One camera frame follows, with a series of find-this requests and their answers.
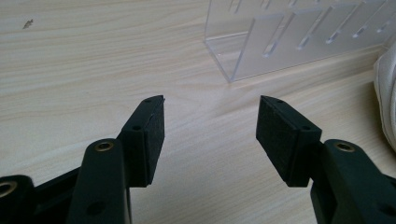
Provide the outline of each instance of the acrylic stand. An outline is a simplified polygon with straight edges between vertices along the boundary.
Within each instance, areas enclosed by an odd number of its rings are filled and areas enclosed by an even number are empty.
[[[205,43],[230,82],[383,45],[396,0],[211,0]]]

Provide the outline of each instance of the light wood tabletop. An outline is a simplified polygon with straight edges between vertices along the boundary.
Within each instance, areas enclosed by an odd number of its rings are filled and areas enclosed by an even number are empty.
[[[290,189],[255,138],[261,95],[362,147],[384,174],[396,154],[373,85],[378,48],[228,83],[204,43],[209,0],[0,2],[0,176],[35,185],[80,166],[138,104],[165,97],[139,223],[316,223],[310,188]]]

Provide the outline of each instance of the white shoe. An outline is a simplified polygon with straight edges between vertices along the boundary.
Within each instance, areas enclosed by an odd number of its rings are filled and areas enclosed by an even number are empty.
[[[378,97],[382,129],[396,151],[396,42],[375,63],[375,91]]]

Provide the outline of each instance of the clear acrylic box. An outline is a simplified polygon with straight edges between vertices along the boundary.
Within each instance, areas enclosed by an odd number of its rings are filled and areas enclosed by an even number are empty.
[[[205,43],[230,82],[383,45],[396,0],[211,0]]]

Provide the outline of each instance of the black plastic bracket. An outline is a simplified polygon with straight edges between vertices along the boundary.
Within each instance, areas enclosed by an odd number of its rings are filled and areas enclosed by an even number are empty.
[[[320,142],[321,130],[287,103],[262,96],[256,137],[289,187],[314,183],[317,221],[396,223],[395,179],[347,141]]]
[[[164,140],[163,96],[140,103],[117,139],[90,144],[80,168],[34,187],[0,178],[0,224],[132,223],[130,191],[152,183]]]

